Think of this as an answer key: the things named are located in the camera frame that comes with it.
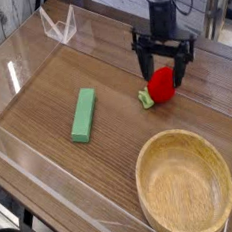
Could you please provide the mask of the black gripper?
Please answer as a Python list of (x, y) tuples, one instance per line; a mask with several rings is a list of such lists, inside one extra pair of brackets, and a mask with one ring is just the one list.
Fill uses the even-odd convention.
[(176, 27), (168, 36), (143, 34), (132, 29), (131, 48), (139, 60), (142, 76), (149, 81), (154, 72), (153, 57), (163, 56), (175, 58), (173, 70), (173, 86), (178, 88), (184, 77), (186, 63), (194, 59), (195, 35)]

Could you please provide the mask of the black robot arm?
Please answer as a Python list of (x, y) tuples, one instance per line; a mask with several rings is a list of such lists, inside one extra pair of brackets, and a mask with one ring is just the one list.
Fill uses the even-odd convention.
[(193, 0), (190, 0), (188, 11), (181, 10), (176, 0), (147, 0), (147, 2), (150, 32), (144, 34), (133, 28), (131, 48), (137, 55), (142, 76), (146, 81), (152, 79), (151, 76), (154, 72), (153, 54), (173, 58), (172, 81), (173, 87), (178, 88), (182, 84), (186, 65), (194, 60), (196, 36), (179, 28), (176, 23), (176, 12), (185, 16), (189, 15), (193, 8)]

